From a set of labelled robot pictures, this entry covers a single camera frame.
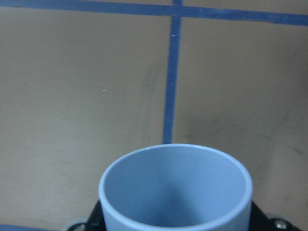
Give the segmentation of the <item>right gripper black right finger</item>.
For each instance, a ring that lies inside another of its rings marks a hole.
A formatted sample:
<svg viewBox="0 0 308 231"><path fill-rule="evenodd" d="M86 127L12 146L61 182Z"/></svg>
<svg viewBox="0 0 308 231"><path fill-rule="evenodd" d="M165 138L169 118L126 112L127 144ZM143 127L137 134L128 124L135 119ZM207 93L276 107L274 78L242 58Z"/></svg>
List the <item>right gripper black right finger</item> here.
<svg viewBox="0 0 308 231"><path fill-rule="evenodd" d="M267 216L255 202L252 202L249 231L300 231L285 218Z"/></svg>

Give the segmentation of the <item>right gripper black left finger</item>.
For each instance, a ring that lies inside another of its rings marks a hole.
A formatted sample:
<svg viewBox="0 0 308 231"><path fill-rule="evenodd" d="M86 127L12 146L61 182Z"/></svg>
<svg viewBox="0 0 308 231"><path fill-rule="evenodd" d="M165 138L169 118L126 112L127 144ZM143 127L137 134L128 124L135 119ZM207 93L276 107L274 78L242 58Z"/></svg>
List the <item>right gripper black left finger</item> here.
<svg viewBox="0 0 308 231"><path fill-rule="evenodd" d="M106 231L100 201L97 201L88 218L77 219L65 225L64 231Z"/></svg>

